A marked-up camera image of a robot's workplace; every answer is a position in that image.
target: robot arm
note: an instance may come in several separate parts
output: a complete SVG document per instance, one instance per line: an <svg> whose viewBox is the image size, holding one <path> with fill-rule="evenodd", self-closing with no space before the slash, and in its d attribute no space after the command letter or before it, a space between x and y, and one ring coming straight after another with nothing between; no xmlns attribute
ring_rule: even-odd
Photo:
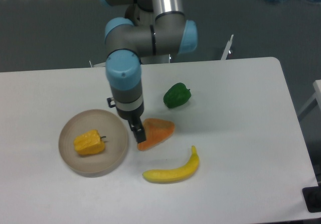
<svg viewBox="0 0 321 224"><path fill-rule="evenodd" d="M115 18L106 25L106 75L113 94L108 104L128 120L140 143L146 140L140 121L144 110L140 58L195 50L197 28L193 21L186 21L181 0L105 1L110 5L131 4L126 11L129 19ZM148 13L151 20L142 23L140 16Z"/></svg>

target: beige plate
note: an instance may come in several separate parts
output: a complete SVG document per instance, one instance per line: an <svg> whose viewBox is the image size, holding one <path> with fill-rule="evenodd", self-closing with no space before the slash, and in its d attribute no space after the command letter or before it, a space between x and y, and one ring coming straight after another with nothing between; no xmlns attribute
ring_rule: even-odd
<svg viewBox="0 0 321 224"><path fill-rule="evenodd" d="M96 155L80 156L74 149L74 139L89 130L98 130L104 138L105 150ZM101 176L114 170L128 148L127 130L120 119L105 110L88 110L70 119L59 137L59 152L63 160L84 176Z"/></svg>

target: green bell pepper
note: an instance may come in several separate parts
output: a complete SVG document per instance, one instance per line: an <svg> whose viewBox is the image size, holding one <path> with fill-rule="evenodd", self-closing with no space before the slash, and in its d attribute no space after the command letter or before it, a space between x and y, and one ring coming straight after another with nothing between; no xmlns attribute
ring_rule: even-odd
<svg viewBox="0 0 321 224"><path fill-rule="evenodd" d="M175 108L186 103L191 97L190 89L179 82L165 93L163 101L168 108Z"/></svg>

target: yellow bell pepper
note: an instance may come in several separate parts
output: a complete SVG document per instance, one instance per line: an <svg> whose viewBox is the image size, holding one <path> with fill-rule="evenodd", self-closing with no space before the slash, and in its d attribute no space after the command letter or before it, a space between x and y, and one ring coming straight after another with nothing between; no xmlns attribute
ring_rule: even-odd
<svg viewBox="0 0 321 224"><path fill-rule="evenodd" d="M98 154L105 149L105 143L97 130L90 130L74 140L75 151L80 155Z"/></svg>

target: gray floor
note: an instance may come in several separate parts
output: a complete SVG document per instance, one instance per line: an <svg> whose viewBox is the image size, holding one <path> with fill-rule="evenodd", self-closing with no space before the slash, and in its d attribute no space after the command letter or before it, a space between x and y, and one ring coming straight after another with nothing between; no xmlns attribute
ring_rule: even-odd
<svg viewBox="0 0 321 224"><path fill-rule="evenodd" d="M313 94L312 83L321 79L321 6L299 0L183 3L187 18L197 23L199 46L175 61L218 60L234 34L234 58L280 60L296 110ZM104 27L125 9L106 8L99 0L0 0L0 72L105 61ZM313 164L321 163L321 111L315 108L301 128Z"/></svg>

